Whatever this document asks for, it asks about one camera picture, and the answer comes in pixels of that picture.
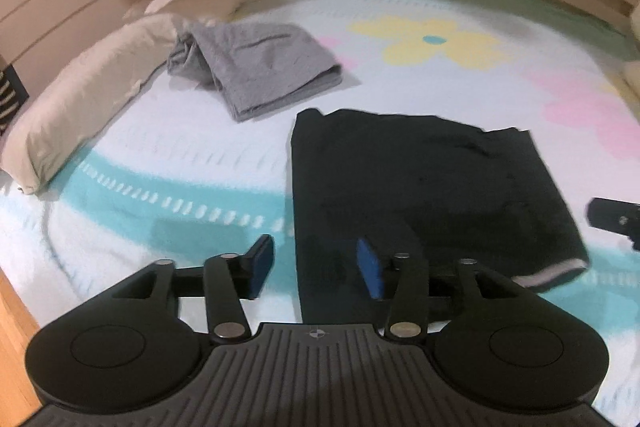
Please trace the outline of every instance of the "teal stripe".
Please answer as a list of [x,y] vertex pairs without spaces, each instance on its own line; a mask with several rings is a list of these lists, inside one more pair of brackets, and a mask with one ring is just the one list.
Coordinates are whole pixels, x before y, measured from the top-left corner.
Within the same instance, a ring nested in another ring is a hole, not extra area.
[[[82,162],[89,167],[83,168]],[[107,179],[109,184],[103,186]],[[113,181],[114,188],[109,190]],[[297,294],[294,240],[287,233],[293,223],[289,195],[150,176],[117,166],[89,148],[74,155],[53,179],[50,188],[94,223],[130,241],[166,252],[179,266],[198,265],[220,253],[244,252],[260,234],[270,233],[276,241],[276,266],[268,286],[279,293]],[[142,201],[147,191],[149,197]],[[158,195],[158,200],[150,203],[153,194]],[[163,208],[166,198],[171,198],[171,203]],[[178,200],[182,200],[182,204],[174,212]],[[189,203],[191,210],[184,215]],[[201,205],[207,206],[207,212],[198,219],[196,213]],[[210,222],[210,214],[216,208],[220,209],[220,217]],[[225,225],[230,212],[236,212],[236,217]],[[249,214],[251,220],[242,227],[239,222],[244,214]],[[262,223],[256,227],[258,216]],[[272,227],[278,221],[283,225],[282,230],[274,231]]]
[[543,297],[601,335],[640,329],[640,256],[590,248],[591,268]]

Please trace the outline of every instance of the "folded gray cloth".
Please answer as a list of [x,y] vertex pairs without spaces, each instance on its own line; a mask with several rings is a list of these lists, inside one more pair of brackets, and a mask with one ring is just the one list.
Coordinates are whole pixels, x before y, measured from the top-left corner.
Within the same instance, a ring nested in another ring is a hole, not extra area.
[[342,81],[335,57],[289,24],[195,23],[178,36],[167,71],[214,83],[236,121],[299,102]]

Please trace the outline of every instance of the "bedsheet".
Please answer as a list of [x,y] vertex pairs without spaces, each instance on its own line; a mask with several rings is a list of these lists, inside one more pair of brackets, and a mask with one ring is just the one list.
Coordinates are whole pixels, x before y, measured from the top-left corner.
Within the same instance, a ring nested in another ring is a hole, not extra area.
[[[635,427],[640,254],[584,216],[596,196],[640,201],[639,103],[620,77],[630,42],[543,0],[259,0],[237,19],[301,25],[341,61],[343,83],[238,124],[219,93],[160,69],[44,194],[24,196],[0,173],[0,266],[36,320],[155,259],[193,266],[271,233],[276,264],[245,309],[254,329],[298,321],[289,138],[300,110],[515,126],[531,131],[591,256],[590,270],[544,296],[606,340],[595,406]],[[202,300],[182,305],[204,330]]]

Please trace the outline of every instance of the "logo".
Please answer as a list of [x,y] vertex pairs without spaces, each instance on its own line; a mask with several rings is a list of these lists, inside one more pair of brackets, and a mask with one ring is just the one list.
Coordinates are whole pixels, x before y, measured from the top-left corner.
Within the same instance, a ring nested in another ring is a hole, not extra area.
[[321,329],[309,331],[309,336],[312,339],[315,339],[315,340],[321,339],[322,337],[324,337],[325,335],[328,335],[328,334],[329,333],[327,333],[326,331],[321,330]]

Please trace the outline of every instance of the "pink flower pattern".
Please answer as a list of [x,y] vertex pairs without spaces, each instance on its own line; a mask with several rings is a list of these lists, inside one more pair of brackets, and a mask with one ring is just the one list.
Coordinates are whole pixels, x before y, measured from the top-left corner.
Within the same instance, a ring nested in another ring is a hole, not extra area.
[[610,155],[640,160],[640,124],[600,77],[583,71],[537,71],[527,78],[555,96],[545,105],[548,121],[592,129]]
[[[318,37],[316,38],[316,40],[320,42],[320,44],[322,44],[325,48],[328,48],[332,51],[338,46],[340,46],[340,44],[342,44],[342,41],[339,38],[336,38],[331,35]],[[347,57],[345,55],[335,54],[335,58],[338,60],[338,62],[340,62],[342,67],[347,71],[353,71],[359,65],[359,61],[353,57]]]

